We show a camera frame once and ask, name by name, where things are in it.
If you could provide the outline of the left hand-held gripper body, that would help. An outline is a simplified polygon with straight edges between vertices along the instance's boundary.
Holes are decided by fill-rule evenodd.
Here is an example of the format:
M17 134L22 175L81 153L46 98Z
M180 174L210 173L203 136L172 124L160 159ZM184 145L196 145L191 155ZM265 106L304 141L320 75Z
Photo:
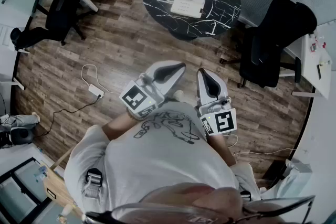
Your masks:
M170 75L158 68L148 68L132 80L119 98L135 118L145 118L158 109L171 89Z

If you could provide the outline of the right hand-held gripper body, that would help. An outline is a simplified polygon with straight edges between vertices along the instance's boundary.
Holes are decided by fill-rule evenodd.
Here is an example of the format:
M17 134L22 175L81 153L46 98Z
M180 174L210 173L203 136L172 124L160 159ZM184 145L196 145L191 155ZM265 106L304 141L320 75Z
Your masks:
M237 130L236 109L232 108L230 97L199 98L199 119L209 136L230 133Z

